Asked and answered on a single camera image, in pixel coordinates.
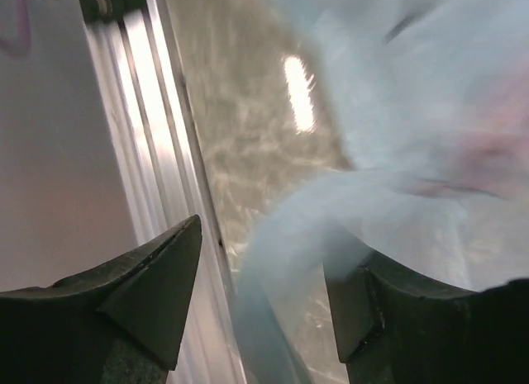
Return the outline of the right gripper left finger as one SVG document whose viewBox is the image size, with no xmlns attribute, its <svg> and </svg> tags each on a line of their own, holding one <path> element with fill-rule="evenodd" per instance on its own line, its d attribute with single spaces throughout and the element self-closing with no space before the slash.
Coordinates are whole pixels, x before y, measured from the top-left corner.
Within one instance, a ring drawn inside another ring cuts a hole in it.
<svg viewBox="0 0 529 384">
<path fill-rule="evenodd" d="M 4 383 L 164 383 L 176 366 L 202 247 L 191 216 L 50 287 L 1 295 Z"/>
</svg>

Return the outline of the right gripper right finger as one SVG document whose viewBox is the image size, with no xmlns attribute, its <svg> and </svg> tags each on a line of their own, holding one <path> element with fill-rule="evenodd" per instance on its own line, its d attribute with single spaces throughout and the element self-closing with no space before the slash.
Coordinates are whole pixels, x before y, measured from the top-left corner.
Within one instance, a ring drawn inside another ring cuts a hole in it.
<svg viewBox="0 0 529 384">
<path fill-rule="evenodd" d="M 351 383 L 528 381 L 528 281 L 453 287 L 371 252 L 343 280 L 324 269 Z"/>
</svg>

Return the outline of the light blue plastic bag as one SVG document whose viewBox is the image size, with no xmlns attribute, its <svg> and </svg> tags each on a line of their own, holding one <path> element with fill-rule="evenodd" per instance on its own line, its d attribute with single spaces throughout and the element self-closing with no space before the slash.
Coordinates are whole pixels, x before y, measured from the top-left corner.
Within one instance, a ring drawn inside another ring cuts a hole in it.
<svg viewBox="0 0 529 384">
<path fill-rule="evenodd" d="M 353 167 L 255 227 L 232 322 L 258 383 L 309 383 L 284 334 L 315 271 L 368 248 L 482 290 L 528 273 L 528 0 L 273 0 L 321 52 Z"/>
</svg>

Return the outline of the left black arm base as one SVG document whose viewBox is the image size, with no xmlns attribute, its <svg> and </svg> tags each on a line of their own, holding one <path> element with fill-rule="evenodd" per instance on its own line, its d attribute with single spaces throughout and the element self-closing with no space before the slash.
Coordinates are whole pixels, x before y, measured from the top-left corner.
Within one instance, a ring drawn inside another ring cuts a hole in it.
<svg viewBox="0 0 529 384">
<path fill-rule="evenodd" d="M 127 14 L 147 8 L 146 0 L 79 0 L 79 3 L 87 25 L 122 21 Z"/>
</svg>

